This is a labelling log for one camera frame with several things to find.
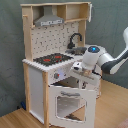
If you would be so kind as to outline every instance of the faucet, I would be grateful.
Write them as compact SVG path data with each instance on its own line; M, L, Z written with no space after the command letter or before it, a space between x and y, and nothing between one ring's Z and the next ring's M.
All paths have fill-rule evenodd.
M70 43L68 44L68 49L72 49L73 47L75 47L75 44L73 44L72 39L75 35L79 35L80 36L80 41L82 41L82 35L80 33L74 33L71 38L70 38Z

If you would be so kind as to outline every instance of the kitchen hood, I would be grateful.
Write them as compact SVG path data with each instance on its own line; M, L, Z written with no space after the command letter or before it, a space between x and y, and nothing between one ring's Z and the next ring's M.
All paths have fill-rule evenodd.
M53 15L52 6L44 6L44 15L34 22L36 27L64 23L64 19Z

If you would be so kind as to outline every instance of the oven handle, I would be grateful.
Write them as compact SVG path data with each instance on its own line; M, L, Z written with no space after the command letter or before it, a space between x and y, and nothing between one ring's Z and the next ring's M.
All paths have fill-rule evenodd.
M64 92L64 91L61 91L61 94L63 95L63 96L80 96L80 94L79 93L66 93L66 92Z

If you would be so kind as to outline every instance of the pegboard backsplash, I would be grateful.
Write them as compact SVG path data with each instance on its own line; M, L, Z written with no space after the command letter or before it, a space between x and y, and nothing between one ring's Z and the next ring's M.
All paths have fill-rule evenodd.
M67 49L70 37L78 33L79 22L35 27L31 31L33 58L50 53L61 52ZM73 38L78 46L78 36Z

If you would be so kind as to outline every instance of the oven door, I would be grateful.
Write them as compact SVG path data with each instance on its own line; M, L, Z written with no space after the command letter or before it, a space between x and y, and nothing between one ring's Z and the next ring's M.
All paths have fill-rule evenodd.
M81 99L85 102L80 108ZM94 128L96 92L50 85L49 123L65 128Z

